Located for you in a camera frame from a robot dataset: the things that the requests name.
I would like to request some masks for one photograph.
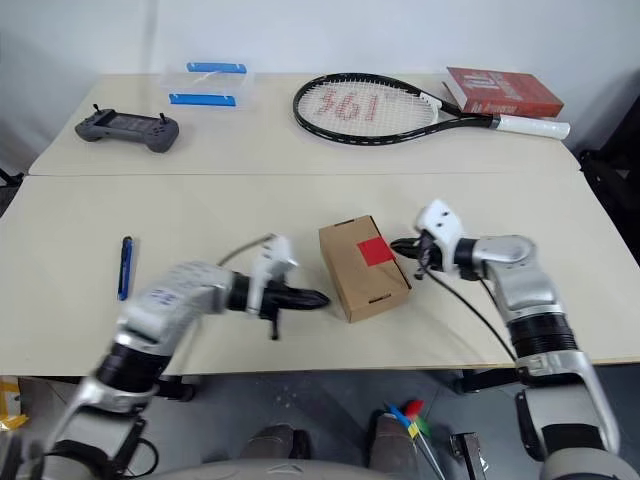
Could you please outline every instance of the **blue pen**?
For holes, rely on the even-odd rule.
[[[124,302],[129,296],[129,276],[131,274],[131,257],[133,256],[133,239],[126,236],[122,239],[120,252],[120,278],[118,278],[118,300]]]

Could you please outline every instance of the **table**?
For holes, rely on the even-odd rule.
[[[295,92],[315,75],[256,75],[253,101],[237,111],[169,105],[158,78],[107,75],[71,116],[31,175],[261,174],[341,175],[398,173],[575,173],[578,163],[557,140],[484,129],[455,129],[401,145],[358,147],[327,142],[299,127]],[[441,77],[400,75],[441,97]],[[180,135],[165,154],[115,140],[87,143],[73,127],[93,103],[126,113],[178,121]]]
[[[436,197],[470,233],[519,233],[538,244],[596,363],[640,359],[640,270],[578,174],[32,176],[0,219],[0,374],[88,373],[115,330],[124,235],[138,238],[138,291],[175,263],[215,263],[269,231],[292,241],[301,267],[290,283],[326,292],[333,305],[284,311],[278,342],[268,322],[207,316],[170,373],[506,366],[487,329],[429,280],[412,281],[409,301],[379,316],[347,324],[341,312],[318,228],[371,214],[390,241],[411,235],[416,213]],[[251,261],[246,254],[229,267],[246,272]],[[447,281],[506,337],[478,284]]]

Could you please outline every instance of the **white wall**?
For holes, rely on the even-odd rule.
[[[570,148],[640,93],[638,0],[0,0],[0,162],[26,168],[100,73],[239,59],[255,71],[535,73]]]

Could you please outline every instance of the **book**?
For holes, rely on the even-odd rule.
[[[447,67],[444,81],[466,113],[556,117],[564,104],[529,73]]]

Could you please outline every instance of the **white grip tape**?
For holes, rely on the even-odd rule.
[[[500,115],[500,123],[496,130],[503,132],[524,133],[541,137],[557,138],[564,140],[569,135],[571,125],[563,122],[550,122],[535,118],[514,117],[512,115]]]

